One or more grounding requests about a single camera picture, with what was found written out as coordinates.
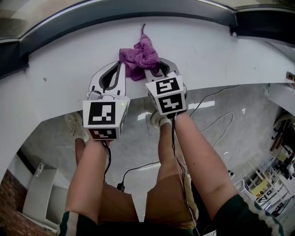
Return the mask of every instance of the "person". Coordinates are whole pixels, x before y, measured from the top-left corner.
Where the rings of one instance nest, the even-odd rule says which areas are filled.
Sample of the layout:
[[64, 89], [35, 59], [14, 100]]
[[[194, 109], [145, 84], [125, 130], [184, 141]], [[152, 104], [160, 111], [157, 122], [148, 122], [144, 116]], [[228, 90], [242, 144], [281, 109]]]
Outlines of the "person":
[[152, 124], [160, 128], [161, 166], [157, 183], [147, 194], [144, 222], [138, 220], [131, 195], [104, 182], [107, 152], [102, 143], [91, 140], [85, 145], [87, 135], [81, 117], [76, 113], [65, 118], [76, 138], [77, 169], [69, 187], [59, 236], [194, 235], [198, 209], [187, 175], [184, 182], [180, 178], [179, 163], [184, 166], [181, 151], [218, 235], [284, 235], [281, 224], [271, 214], [237, 192], [223, 161], [186, 112], [178, 114], [175, 120], [180, 146], [176, 146], [178, 162], [172, 149], [171, 121], [158, 112], [151, 117]]

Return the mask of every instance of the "brick wall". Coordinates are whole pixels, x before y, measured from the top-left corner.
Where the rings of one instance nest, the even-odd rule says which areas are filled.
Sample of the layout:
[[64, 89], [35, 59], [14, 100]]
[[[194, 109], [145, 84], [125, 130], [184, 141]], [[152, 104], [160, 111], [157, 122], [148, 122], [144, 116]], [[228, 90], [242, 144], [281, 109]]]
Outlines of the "brick wall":
[[27, 190], [7, 170], [0, 185], [0, 236], [53, 236], [22, 216]]

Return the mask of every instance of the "white cube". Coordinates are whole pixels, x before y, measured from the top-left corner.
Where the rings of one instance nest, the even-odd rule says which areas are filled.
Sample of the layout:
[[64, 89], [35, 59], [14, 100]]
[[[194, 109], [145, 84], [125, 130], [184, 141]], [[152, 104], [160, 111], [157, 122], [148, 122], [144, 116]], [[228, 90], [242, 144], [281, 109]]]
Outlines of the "white cube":
[[83, 101], [83, 125], [94, 140], [119, 139], [127, 118], [128, 100]]
[[160, 115], [167, 115], [186, 109], [182, 76], [146, 83], [146, 88]]

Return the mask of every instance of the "sneaker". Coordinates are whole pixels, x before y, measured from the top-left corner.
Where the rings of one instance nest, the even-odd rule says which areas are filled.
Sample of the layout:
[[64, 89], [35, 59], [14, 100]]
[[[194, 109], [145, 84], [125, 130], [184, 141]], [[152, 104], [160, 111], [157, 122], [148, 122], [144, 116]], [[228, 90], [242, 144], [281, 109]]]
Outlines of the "sneaker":
[[88, 141], [89, 135], [83, 127], [82, 117], [78, 112], [66, 114], [65, 122], [67, 123], [70, 132], [75, 139], [82, 138], [84, 142]]
[[151, 116], [151, 123], [156, 128], [159, 129], [164, 123], [171, 124], [171, 121], [166, 116], [161, 116], [158, 111], [155, 111]]

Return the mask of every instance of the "black cable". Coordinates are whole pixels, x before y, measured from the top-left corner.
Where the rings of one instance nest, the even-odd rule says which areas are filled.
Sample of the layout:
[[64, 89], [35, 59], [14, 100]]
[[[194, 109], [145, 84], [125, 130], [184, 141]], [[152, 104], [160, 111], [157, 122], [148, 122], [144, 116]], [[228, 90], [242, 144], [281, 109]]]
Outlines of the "black cable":
[[127, 174], [129, 171], [137, 170], [137, 169], [143, 168], [143, 167], [145, 167], [145, 166], [147, 166], [147, 165], [157, 164], [157, 163], [159, 163], [159, 162], [160, 162], [160, 161], [152, 162], [152, 163], [149, 163], [149, 164], [146, 164], [146, 165], [139, 166], [139, 167], [137, 167], [137, 168], [133, 168], [133, 169], [127, 170], [127, 171], [125, 172], [125, 174], [124, 174], [124, 177], [123, 177], [123, 180], [122, 180], [122, 184], [124, 183], [125, 176], [126, 176], [126, 174]]
[[283, 210], [286, 208], [286, 206], [288, 205], [288, 203], [290, 202], [291, 198], [289, 198], [289, 200], [287, 200], [288, 202], [286, 204], [284, 204], [283, 209], [279, 210], [279, 214], [282, 214]]
[[182, 170], [182, 184], [183, 184], [183, 197], [184, 197], [184, 204], [185, 206], [191, 210], [192, 216], [193, 216], [193, 221], [197, 222], [197, 218], [195, 216], [194, 210], [190, 207], [188, 204], [188, 200], [186, 197], [186, 192], [185, 192], [185, 186], [184, 186], [184, 179], [185, 179], [185, 168], [182, 166], [182, 164], [179, 162], [178, 158], [175, 155], [175, 138], [174, 138], [174, 131], [175, 131], [175, 117], [172, 118], [172, 149], [173, 149], [173, 154], [174, 157], [176, 158], [181, 170]]
[[203, 233], [205, 232], [205, 230], [206, 230], [210, 225], [212, 225], [212, 223], [210, 223], [209, 225], [207, 225], [207, 227], [203, 230], [202, 235], [203, 235]]
[[105, 170], [105, 176], [104, 176], [104, 178], [103, 178], [103, 182], [105, 182], [106, 173], [107, 173], [107, 171], [108, 171], [108, 169], [110, 168], [110, 165], [111, 165], [112, 154], [111, 154], [111, 150], [110, 150], [110, 148], [108, 147], [106, 141], [103, 140], [103, 141], [101, 141], [101, 143], [102, 143], [102, 145], [105, 147], [105, 149], [106, 149], [106, 153], [107, 153], [107, 155], [108, 155], [108, 157], [109, 157], [109, 162], [108, 162], [107, 167], [106, 167], [106, 170]]

